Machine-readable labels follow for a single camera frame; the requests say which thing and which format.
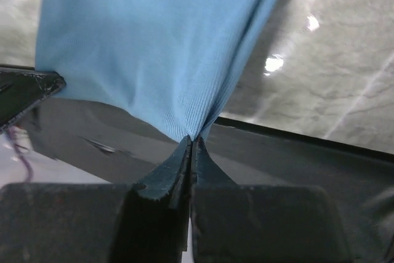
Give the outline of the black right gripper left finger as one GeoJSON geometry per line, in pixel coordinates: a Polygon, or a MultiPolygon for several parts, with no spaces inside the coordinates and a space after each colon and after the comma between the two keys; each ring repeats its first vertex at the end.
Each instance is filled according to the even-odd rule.
{"type": "Polygon", "coordinates": [[[134,184],[9,184],[2,262],[180,262],[191,140],[134,184]]]}

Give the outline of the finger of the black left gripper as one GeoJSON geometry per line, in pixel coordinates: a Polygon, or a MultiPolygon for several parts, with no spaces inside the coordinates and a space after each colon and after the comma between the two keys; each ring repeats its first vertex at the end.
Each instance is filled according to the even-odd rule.
{"type": "Polygon", "coordinates": [[[66,82],[56,72],[35,71],[15,65],[1,66],[1,132],[28,111],[57,94],[66,82]]]}

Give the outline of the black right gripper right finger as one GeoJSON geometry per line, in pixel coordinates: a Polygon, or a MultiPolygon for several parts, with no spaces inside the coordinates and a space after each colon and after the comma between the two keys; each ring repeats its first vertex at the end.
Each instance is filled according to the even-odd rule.
{"type": "Polygon", "coordinates": [[[353,262],[338,210],[319,187],[238,185],[204,140],[191,155],[195,262],[353,262]]]}

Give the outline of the blue tank top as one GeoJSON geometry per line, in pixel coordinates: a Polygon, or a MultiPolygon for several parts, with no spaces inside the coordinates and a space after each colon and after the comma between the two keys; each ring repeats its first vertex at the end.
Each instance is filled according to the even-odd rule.
{"type": "Polygon", "coordinates": [[[127,111],[175,141],[206,136],[277,0],[42,0],[35,66],[60,97],[127,111]]]}

